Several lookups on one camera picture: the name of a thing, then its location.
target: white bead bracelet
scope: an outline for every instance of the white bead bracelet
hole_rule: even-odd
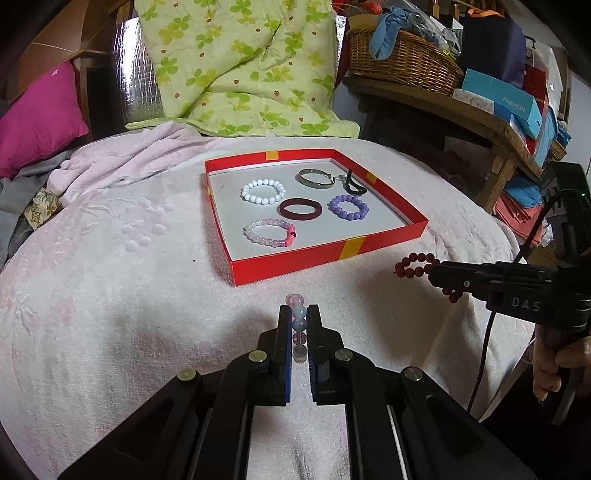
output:
[[[256,195],[249,194],[249,190],[253,187],[258,187],[259,185],[269,185],[269,187],[273,187],[277,194],[273,197],[257,197]],[[269,179],[258,179],[248,182],[247,185],[242,187],[242,193],[240,196],[246,200],[247,202],[256,203],[257,205],[273,205],[275,202],[280,202],[285,198],[285,187],[281,184],[281,182],[277,180],[269,180]]]

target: metal screw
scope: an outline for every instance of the metal screw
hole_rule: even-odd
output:
[[[341,348],[335,352],[335,358],[342,362],[348,362],[353,358],[353,352],[346,348]]]
[[[187,367],[179,370],[177,373],[177,378],[181,382],[188,382],[197,376],[197,371],[194,368]]]
[[[421,380],[423,377],[423,370],[417,367],[408,367],[404,371],[404,376],[409,380],[414,380],[415,382]]]
[[[267,360],[267,353],[264,352],[263,350],[253,350],[252,352],[250,352],[248,354],[248,359],[251,362],[255,362],[257,364],[263,363],[265,360]]]

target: magenta pillow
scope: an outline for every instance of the magenta pillow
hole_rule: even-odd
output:
[[[30,84],[0,118],[0,178],[13,178],[25,165],[50,158],[87,133],[74,68],[67,61]]]

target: purple bead bracelet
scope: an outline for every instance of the purple bead bracelet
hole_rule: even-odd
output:
[[[340,202],[351,202],[359,209],[359,211],[355,213],[345,212],[341,207],[339,207]],[[344,218],[346,220],[363,220],[369,213],[367,204],[354,195],[337,195],[330,201],[329,210],[339,218]]]

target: pink bead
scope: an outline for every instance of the pink bead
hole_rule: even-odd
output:
[[[292,309],[296,307],[303,307],[304,306],[304,297],[297,293],[290,293],[285,298],[285,303],[287,303]]]

